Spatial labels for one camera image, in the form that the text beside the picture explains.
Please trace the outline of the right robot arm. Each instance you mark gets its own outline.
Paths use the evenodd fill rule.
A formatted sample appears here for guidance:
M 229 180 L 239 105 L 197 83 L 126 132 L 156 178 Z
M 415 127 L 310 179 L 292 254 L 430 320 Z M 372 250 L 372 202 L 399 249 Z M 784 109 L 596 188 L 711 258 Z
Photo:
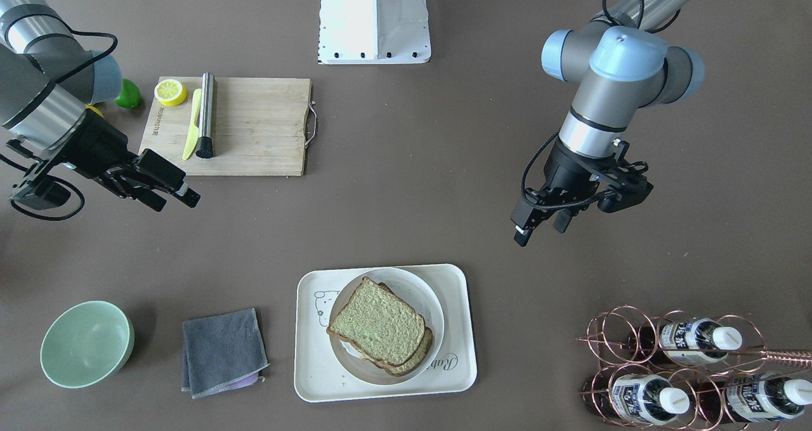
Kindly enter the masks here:
M 184 171 L 152 150 L 131 153 L 128 137 L 92 110 L 124 87 L 112 56 L 117 38 L 106 50 L 85 50 L 81 32 L 44 0 L 2 0 L 1 8 L 2 127 L 11 133 L 8 147 L 31 160 L 10 195 L 12 208 L 47 221 L 46 212 L 72 195 L 84 206 L 75 185 L 51 176 L 59 164 L 154 211 L 166 205 L 165 194 L 194 208 L 200 196 Z

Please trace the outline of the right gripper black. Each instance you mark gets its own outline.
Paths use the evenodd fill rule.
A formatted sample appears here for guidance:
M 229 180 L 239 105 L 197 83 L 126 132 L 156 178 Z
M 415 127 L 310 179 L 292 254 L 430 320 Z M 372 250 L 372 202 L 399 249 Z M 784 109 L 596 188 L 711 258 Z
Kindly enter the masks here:
M 182 169 L 150 149 L 136 157 L 128 150 L 128 137 L 92 110 L 85 110 L 63 143 L 60 161 L 72 164 L 81 176 L 95 180 L 123 199 L 141 202 L 156 212 L 166 205 L 156 191 L 171 195 L 189 208 L 200 201 L 200 194 L 186 184 Z M 122 174 L 132 170 L 133 187 L 121 179 Z

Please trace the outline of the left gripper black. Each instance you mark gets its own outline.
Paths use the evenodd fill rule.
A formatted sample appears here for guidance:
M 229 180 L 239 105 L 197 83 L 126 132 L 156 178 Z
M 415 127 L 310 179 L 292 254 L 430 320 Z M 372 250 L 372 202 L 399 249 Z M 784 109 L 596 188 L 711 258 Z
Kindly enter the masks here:
M 591 170 L 606 171 L 616 165 L 615 154 L 602 159 L 587 158 L 572 152 L 562 142 L 554 141 L 550 156 L 544 165 L 545 184 L 539 193 L 520 196 L 511 214 L 511 221 L 516 226 L 514 235 L 516 244 L 525 247 L 534 229 L 554 215 L 553 210 L 540 210 L 535 206 L 566 204 L 594 196 L 598 183 L 591 180 L 593 174 Z M 554 229 L 564 234 L 575 216 L 577 208 L 559 210 L 553 223 Z

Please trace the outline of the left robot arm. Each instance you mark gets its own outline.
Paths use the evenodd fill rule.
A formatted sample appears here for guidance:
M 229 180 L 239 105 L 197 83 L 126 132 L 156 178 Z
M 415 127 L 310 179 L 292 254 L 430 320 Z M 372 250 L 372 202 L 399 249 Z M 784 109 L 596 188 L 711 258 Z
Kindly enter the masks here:
M 601 11 L 580 30 L 563 29 L 546 40 L 540 64 L 557 80 L 578 89 L 559 131 L 544 148 L 545 182 L 534 190 L 520 179 L 520 199 L 511 214 L 514 240 L 526 246 L 543 221 L 565 232 L 590 205 L 618 212 L 650 195 L 646 162 L 626 159 L 622 138 L 638 109 L 693 95 L 705 76 L 695 51 L 659 37 L 691 0 L 601 0 Z

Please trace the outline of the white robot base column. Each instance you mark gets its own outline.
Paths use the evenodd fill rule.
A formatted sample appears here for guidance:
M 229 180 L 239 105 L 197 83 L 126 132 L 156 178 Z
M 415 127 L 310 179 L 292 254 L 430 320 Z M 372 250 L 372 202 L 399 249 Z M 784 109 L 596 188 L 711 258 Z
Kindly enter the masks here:
M 427 0 L 321 0 L 317 63 L 403 65 L 432 56 Z

